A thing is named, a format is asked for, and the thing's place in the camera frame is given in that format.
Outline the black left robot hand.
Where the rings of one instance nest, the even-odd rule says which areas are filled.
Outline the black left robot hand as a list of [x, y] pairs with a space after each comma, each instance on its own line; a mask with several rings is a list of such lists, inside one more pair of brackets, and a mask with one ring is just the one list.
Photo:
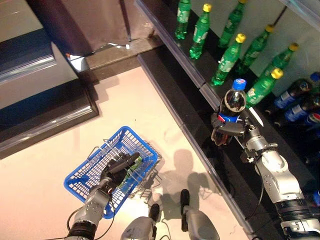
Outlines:
[[125, 179], [127, 175], [127, 169], [135, 164], [135, 160], [140, 157], [138, 152], [130, 155], [129, 153], [121, 152], [117, 160], [111, 159], [107, 166], [102, 170], [100, 174], [100, 181], [110, 179], [110, 187], [118, 187]]

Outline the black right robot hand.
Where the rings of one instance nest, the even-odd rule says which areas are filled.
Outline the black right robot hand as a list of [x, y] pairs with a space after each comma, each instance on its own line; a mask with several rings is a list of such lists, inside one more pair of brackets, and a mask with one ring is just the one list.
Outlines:
[[220, 146], [227, 141], [226, 137], [239, 137], [243, 147], [249, 150], [262, 150], [268, 142], [260, 133], [259, 127], [254, 120], [245, 111], [242, 113], [242, 121], [232, 122], [224, 120], [217, 112], [214, 112], [210, 117], [210, 122], [213, 127], [211, 139], [217, 146]]

